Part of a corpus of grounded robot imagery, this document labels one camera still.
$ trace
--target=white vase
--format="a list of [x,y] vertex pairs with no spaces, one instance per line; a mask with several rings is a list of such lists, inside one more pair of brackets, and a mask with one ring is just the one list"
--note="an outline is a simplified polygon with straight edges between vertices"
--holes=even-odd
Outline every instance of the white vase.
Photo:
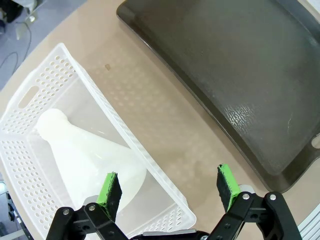
[[147,169],[134,151],[77,126],[58,109],[45,111],[36,124],[49,142],[69,196],[79,209],[86,198],[99,195],[107,173],[118,173],[121,211],[142,186]]

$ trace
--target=tray handle hole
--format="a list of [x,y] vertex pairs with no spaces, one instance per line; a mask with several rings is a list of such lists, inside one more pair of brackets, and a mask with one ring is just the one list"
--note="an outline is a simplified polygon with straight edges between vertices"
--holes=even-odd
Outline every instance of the tray handle hole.
[[311,145],[315,149],[320,149],[320,133],[312,139]]
[[20,109],[24,109],[26,106],[28,106],[28,104],[30,103],[32,98],[37,94],[38,91],[39,91],[39,87],[38,86],[31,87],[28,90],[28,92],[24,95],[22,100],[19,102],[18,107]]

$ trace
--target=basket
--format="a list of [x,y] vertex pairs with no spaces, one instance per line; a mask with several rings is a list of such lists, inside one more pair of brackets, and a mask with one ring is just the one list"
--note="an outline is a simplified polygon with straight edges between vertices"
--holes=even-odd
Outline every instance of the basket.
[[50,145],[34,126],[50,108],[103,138],[131,148],[147,175],[116,224],[131,238],[146,231],[188,229],[196,216],[186,198],[128,129],[87,72],[58,44],[23,81],[0,120],[0,157],[20,205],[41,237],[47,236],[58,208],[73,207]]

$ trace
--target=baking tray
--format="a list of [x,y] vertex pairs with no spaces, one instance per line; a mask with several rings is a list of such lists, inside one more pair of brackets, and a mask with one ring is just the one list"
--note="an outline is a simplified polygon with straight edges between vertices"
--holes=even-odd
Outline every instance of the baking tray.
[[268,190],[285,192],[320,156],[320,26],[298,1],[127,0],[117,15]]

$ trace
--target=beige tabletop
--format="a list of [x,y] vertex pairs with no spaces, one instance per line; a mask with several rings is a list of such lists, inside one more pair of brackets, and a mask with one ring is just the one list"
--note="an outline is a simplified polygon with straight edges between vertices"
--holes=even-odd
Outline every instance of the beige tabletop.
[[[264,196],[267,190],[214,120],[153,52],[117,18],[116,9],[121,2],[88,0],[54,29],[0,92],[0,111],[4,112],[27,74],[55,45],[64,43],[184,194],[197,217],[195,227],[210,232],[224,214],[216,188],[219,164],[229,164],[238,183],[253,186],[258,195]],[[308,4],[306,7],[315,13]],[[2,165],[0,171],[4,180],[8,179]],[[320,161],[316,161],[284,193],[297,224],[320,202],[319,173]],[[15,201],[17,196],[10,184],[8,189]],[[33,237],[40,239],[24,209],[16,204]],[[247,224],[239,239],[260,239],[260,236],[255,224]]]

